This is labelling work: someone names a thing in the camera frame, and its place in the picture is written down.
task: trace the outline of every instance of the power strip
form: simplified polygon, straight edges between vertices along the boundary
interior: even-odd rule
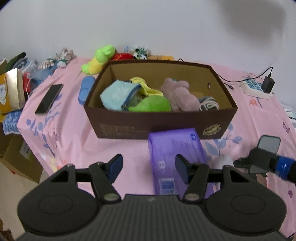
[[[261,86],[261,83],[254,80],[246,80],[240,83],[240,87],[247,95],[269,100],[272,97],[272,93],[264,93]]]

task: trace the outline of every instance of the black phone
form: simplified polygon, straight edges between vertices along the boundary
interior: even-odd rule
[[[40,102],[39,106],[37,107],[35,114],[36,115],[46,115],[51,108],[54,100],[59,95],[61,89],[63,88],[63,84],[52,85],[45,96],[43,97],[42,101]]]

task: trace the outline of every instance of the purple box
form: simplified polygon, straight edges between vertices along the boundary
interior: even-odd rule
[[[176,155],[183,155],[190,163],[207,163],[195,129],[152,132],[148,136],[148,147],[155,194],[178,194],[182,199],[188,185],[175,168]],[[212,193],[212,185],[208,184],[205,197]]]

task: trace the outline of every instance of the yellow cloth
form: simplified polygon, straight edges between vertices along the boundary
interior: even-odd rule
[[[1,114],[0,113],[0,123],[3,123],[5,117],[6,117],[7,114]]]
[[[131,78],[130,81],[133,84],[140,84],[142,86],[142,88],[139,90],[139,94],[140,95],[146,95],[146,96],[150,96],[150,95],[158,95],[158,96],[163,96],[163,93],[161,91],[158,90],[154,90],[151,89],[147,84],[146,81],[143,80],[140,77],[134,77]]]

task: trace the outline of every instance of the white plush toy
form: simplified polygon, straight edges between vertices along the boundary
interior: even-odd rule
[[[48,58],[38,66],[38,69],[47,69],[50,66],[54,66],[54,63],[55,63],[55,60],[53,58]]]
[[[74,55],[73,50],[68,51],[65,47],[62,49],[60,54],[56,53],[56,59],[58,61],[58,68],[66,68],[67,64],[77,56]]]

